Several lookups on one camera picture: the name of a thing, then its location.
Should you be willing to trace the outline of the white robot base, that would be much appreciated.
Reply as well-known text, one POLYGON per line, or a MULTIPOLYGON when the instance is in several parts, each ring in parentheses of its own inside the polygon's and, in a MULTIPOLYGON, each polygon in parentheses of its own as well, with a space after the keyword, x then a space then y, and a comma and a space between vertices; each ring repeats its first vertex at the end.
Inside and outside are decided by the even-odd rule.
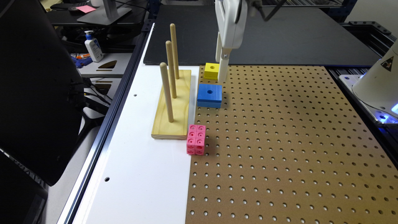
POLYGON ((366 105, 397 116, 397 41, 352 87, 366 105))

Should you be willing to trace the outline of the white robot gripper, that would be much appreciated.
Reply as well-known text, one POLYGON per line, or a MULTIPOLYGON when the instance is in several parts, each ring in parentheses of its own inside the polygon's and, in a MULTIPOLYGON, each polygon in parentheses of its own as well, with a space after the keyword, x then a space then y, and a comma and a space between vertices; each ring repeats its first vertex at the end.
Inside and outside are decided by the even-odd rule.
POLYGON ((243 35, 248 14, 245 0, 216 0, 215 12, 218 23, 218 36, 215 60, 219 63, 218 82, 226 80, 231 49, 238 49, 243 35))

